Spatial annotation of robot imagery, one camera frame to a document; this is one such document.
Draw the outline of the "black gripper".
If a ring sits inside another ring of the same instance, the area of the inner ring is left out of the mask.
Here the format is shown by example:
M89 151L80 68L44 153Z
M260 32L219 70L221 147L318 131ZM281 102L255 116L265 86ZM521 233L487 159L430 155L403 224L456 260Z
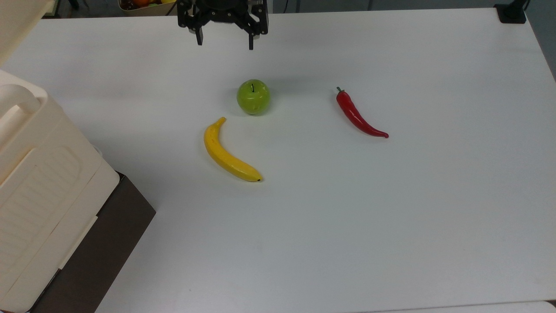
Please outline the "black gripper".
M268 34L266 0L178 0L178 26L195 33L203 45L202 27L209 22L235 24L249 34L248 49L254 50L256 36Z

